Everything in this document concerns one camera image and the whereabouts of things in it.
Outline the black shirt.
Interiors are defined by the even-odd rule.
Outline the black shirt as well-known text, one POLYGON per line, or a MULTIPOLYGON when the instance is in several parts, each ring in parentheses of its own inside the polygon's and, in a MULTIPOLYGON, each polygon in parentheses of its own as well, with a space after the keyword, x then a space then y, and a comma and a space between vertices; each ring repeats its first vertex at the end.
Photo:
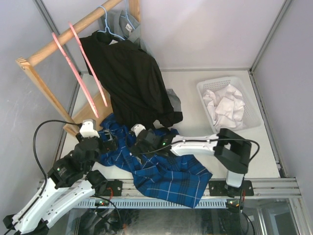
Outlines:
POLYGON ((110 94, 119 124, 152 128, 158 120, 171 127, 183 120, 168 97, 159 66, 147 52, 130 40, 112 44, 108 33, 94 32, 80 38, 82 48, 102 87, 110 94))

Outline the blue plaid shirt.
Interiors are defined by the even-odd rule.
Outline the blue plaid shirt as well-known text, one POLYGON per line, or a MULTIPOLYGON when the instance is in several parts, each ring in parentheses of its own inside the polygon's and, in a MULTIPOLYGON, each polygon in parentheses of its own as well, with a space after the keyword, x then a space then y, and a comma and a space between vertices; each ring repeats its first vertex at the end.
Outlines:
POLYGON ((135 188, 144 196, 190 208, 198 205, 212 173, 194 155, 135 157, 130 147, 136 138, 125 125, 116 121, 114 114, 107 116, 100 126, 99 135, 103 141, 107 141, 106 130, 117 139, 117 149, 101 155, 101 165, 116 166, 131 173, 135 188))

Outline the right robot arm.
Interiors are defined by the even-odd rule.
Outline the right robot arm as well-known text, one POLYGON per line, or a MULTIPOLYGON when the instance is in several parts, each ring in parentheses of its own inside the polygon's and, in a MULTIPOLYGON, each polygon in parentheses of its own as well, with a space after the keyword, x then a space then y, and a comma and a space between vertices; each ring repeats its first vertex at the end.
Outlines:
POLYGON ((214 156, 226 169, 224 189, 229 197, 242 191, 244 175, 250 163, 251 141, 235 132, 222 128, 219 133, 203 137, 184 137, 178 134, 156 135, 143 125, 135 125, 131 131, 136 140, 131 153, 137 157, 159 155, 165 158, 189 154, 214 156))

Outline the pink hanger of plaid shirt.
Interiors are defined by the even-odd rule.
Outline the pink hanger of plaid shirt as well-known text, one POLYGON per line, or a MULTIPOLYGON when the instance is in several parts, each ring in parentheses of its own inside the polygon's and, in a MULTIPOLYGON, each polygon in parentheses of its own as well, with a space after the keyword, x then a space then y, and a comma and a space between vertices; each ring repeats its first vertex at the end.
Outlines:
POLYGON ((82 44, 81 44, 81 41, 80 41, 80 39, 79 39, 79 37, 78 37, 78 35, 77 35, 77 33, 76 33, 76 31, 75 31, 73 25, 72 25, 70 22, 69 22, 68 24, 69 24, 69 27, 70 27, 70 29, 71 29, 71 31, 72 31, 72 33, 73 33, 73 35, 74 35, 74 37, 75 37, 75 39, 76 39, 76 41, 77 41, 77 44, 78 44, 78 46, 79 46, 79 48, 80 48, 80 51, 81 51, 81 53, 82 53, 82 55, 83 55, 83 57, 84 57, 84 59, 85 59, 85 62, 87 63, 87 66, 88 66, 89 70, 91 71, 91 74, 92 74, 93 78, 95 79, 96 85, 97 85, 97 87, 98 87, 98 89, 99 89, 99 92, 100 92, 100 94, 101 94, 101 96, 102 96, 104 105, 105 105, 106 107, 108 107, 108 103, 107 103, 107 101, 106 101, 106 97, 105 97, 105 95, 104 95, 103 88, 102 88, 102 86, 101 86, 101 84, 100 84, 100 81, 99 81, 99 79, 97 78, 96 73, 95 73, 94 69, 92 68, 91 63, 90 63, 90 61, 89 61, 89 59, 88 59, 88 57, 87 57, 87 55, 86 55, 86 53, 85 53, 85 51, 84 51, 84 49, 83 49, 83 46, 82 46, 82 44))

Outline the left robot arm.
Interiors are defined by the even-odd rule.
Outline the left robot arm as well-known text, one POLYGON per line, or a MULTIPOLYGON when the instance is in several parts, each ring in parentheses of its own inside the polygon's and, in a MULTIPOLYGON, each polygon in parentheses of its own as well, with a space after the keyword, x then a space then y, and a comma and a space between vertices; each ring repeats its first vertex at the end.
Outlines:
POLYGON ((81 138, 74 150, 56 161, 43 185, 18 213, 7 215, 3 223, 17 235, 45 235, 79 202, 97 195, 112 195, 108 180, 93 170, 101 155, 115 151, 117 141, 110 133, 81 138))

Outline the white shirt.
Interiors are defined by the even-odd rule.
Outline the white shirt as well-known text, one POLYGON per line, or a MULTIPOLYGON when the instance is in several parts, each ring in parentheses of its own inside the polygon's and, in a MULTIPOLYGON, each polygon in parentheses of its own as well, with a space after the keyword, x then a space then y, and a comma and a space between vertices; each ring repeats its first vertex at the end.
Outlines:
POLYGON ((215 92, 206 90, 202 99, 216 131, 222 128, 243 129, 246 104, 243 94, 236 87, 229 84, 215 92))

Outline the pink hanger of white shirt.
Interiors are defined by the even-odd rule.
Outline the pink hanger of white shirt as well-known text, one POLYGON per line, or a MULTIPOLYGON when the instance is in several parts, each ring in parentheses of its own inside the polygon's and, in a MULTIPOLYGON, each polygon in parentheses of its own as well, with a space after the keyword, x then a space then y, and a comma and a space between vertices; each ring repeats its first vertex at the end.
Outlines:
POLYGON ((96 118, 98 118, 99 115, 98 115, 97 108, 96 108, 96 106, 94 104, 94 101, 93 101, 93 99, 92 99, 92 97, 91 97, 91 95, 90 95, 90 93, 89 93, 85 83, 83 82, 83 80, 82 80, 82 78, 81 78, 77 68, 74 66, 74 64, 72 63, 71 59, 69 58, 69 56, 67 55, 67 53, 65 52, 65 50, 63 49, 61 44, 59 43, 56 34, 54 32, 52 32, 51 34, 52 34, 53 40, 56 43, 58 49, 60 50, 62 55, 65 57, 68 65, 70 66, 72 72, 74 73, 74 75, 75 75, 75 77, 76 77, 80 87, 82 88, 82 91, 83 91, 83 93, 84 93, 84 95, 85 95, 85 97, 86 97, 86 99, 87 99, 87 101, 88 101, 92 111, 93 111, 93 114, 95 115, 96 118))

